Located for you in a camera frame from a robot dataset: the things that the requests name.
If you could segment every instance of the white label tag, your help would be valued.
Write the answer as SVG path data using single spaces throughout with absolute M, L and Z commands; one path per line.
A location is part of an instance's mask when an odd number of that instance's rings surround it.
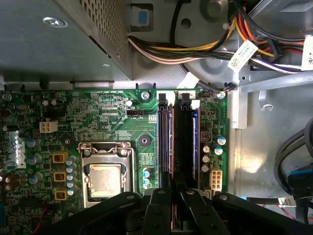
M 304 40 L 301 70 L 313 70 L 313 36 Z
M 255 44 L 246 40 L 230 59 L 228 67 L 234 72 L 239 72 L 257 50 Z
M 278 202 L 281 207 L 295 207 L 296 206 L 293 196 L 280 197 L 278 198 Z
M 177 89 L 193 89 L 196 87 L 199 79 L 194 76 L 191 72 L 188 72 L 182 80 L 182 82 L 177 86 Z

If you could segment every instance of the motherboard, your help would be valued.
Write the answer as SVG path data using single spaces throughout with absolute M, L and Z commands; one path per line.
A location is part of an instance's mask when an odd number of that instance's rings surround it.
M 0 234 L 30 235 L 124 191 L 190 173 L 227 189 L 227 97 L 203 90 L 4 91 Z

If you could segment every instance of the mounting screw hole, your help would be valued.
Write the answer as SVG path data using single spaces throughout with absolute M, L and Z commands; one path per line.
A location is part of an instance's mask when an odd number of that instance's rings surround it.
M 184 29 L 189 29 L 191 27 L 191 21 L 190 21 L 190 19 L 187 19 L 187 18 L 182 19 L 180 24 L 181 24 L 181 27 Z

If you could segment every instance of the white connector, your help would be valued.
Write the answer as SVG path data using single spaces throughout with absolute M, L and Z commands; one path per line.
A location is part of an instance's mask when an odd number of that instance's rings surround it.
M 41 121 L 39 123 L 40 133 L 53 133 L 58 131 L 58 121 Z
M 210 169 L 210 187 L 214 191 L 222 191 L 223 172 L 218 167 Z

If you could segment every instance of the orange wire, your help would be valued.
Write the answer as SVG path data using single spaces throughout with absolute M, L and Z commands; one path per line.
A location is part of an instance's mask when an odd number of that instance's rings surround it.
M 265 44 L 267 43 L 268 41 L 265 40 L 265 41 L 258 41 L 254 38 L 254 36 L 252 35 L 250 29 L 249 29 L 249 25 L 248 23 L 244 20 L 244 24 L 245 24 L 245 27 L 246 27 L 246 32 L 248 33 L 249 37 L 251 38 L 252 41 L 254 41 L 256 44 Z

